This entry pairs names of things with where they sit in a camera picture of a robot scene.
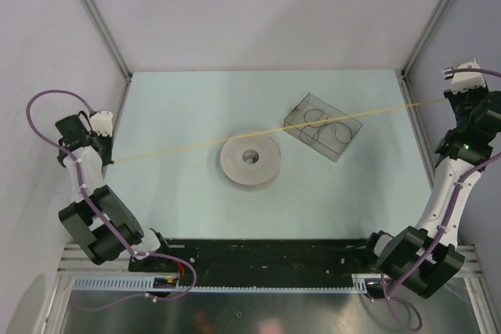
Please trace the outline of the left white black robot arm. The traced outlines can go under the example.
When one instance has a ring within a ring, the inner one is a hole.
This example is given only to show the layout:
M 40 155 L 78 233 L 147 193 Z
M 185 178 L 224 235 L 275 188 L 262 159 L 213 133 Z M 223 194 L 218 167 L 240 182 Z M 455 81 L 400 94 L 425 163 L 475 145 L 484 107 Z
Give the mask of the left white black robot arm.
M 55 123 L 60 134 L 57 160 L 70 175 L 72 193 L 59 220 L 94 264 L 116 260 L 124 251 L 156 271 L 168 269 L 172 251 L 160 234 L 144 231 L 133 213 L 106 184 L 103 168 L 113 163 L 113 113 L 70 115 Z

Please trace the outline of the white plastic spool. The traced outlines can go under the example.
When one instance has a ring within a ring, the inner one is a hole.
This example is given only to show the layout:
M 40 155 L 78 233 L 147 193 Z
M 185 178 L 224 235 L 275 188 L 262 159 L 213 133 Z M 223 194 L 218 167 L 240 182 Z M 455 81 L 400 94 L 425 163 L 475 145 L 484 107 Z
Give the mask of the white plastic spool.
M 243 138 L 243 134 L 238 134 L 221 148 L 219 163 L 230 184 L 244 191 L 258 191 L 268 188 L 278 178 L 281 150 L 269 135 Z

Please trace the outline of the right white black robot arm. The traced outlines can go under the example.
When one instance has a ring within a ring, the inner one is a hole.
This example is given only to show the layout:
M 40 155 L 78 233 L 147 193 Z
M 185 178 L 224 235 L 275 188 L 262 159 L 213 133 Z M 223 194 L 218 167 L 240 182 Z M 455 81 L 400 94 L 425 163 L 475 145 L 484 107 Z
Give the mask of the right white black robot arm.
M 456 118 L 435 152 L 434 185 L 423 214 L 396 236 L 373 233 L 361 252 L 362 266 L 423 298 L 457 274 L 465 258 L 456 247 L 460 218 L 483 170 L 500 156 L 491 141 L 500 132 L 500 93 L 487 88 L 444 93 Z

